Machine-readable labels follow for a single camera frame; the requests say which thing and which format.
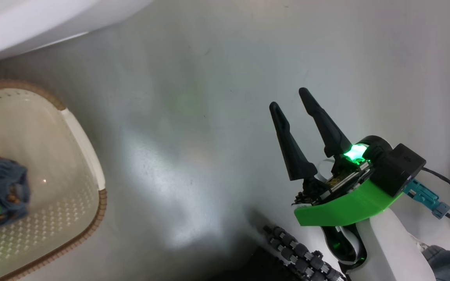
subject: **brown basket rim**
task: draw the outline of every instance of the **brown basket rim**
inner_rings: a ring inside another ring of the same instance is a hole
[[[31,91],[33,93],[39,94],[40,96],[48,100],[53,106],[55,106],[55,108],[57,108],[57,110],[61,111],[66,109],[64,103],[62,103],[61,100],[57,98],[57,96],[27,81],[0,80],[0,89],[22,89],[25,91]],[[79,235],[72,238],[68,242],[64,243],[60,247],[51,251],[50,253],[45,254],[41,258],[38,258],[37,260],[34,260],[31,263],[28,263],[27,265],[24,265],[23,267],[20,267],[19,269],[14,270],[13,272],[10,272],[0,277],[0,281],[16,281],[32,272],[35,272],[41,267],[47,265],[48,263],[51,263],[52,261],[56,260],[57,258],[63,256],[64,254],[68,253],[72,249],[82,244],[98,229],[100,223],[105,217],[106,209],[107,209],[107,190],[105,189],[99,190],[98,208],[96,210],[95,217],[84,231],[82,231]]]

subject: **teal connector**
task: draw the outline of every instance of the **teal connector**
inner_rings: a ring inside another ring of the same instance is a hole
[[[444,202],[439,202],[439,196],[437,194],[429,190],[415,178],[405,186],[403,192],[429,208],[437,219],[442,219],[450,210],[449,205]]]

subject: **gray surface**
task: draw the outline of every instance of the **gray surface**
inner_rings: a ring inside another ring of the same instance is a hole
[[[324,159],[298,100],[308,87],[353,142],[403,142],[450,177],[450,2],[157,0],[127,22],[0,62],[57,93],[104,168],[108,211],[79,248],[25,280],[199,279],[246,257],[248,214],[300,228],[270,120],[277,101],[308,159]],[[421,176],[450,203],[450,189]],[[450,249],[450,222],[393,210]]]

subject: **glowing led light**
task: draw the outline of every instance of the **glowing led light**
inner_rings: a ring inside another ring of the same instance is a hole
[[[368,149],[367,146],[363,144],[354,144],[350,151],[345,153],[345,156],[348,156],[350,158],[350,161],[352,162],[364,162],[365,159],[362,157],[364,152]]]

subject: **white plastic basket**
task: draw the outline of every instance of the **white plastic basket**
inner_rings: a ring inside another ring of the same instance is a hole
[[[29,215],[0,228],[0,280],[16,280],[86,240],[107,207],[100,162],[74,115],[28,82],[0,80],[0,157],[28,168]]]

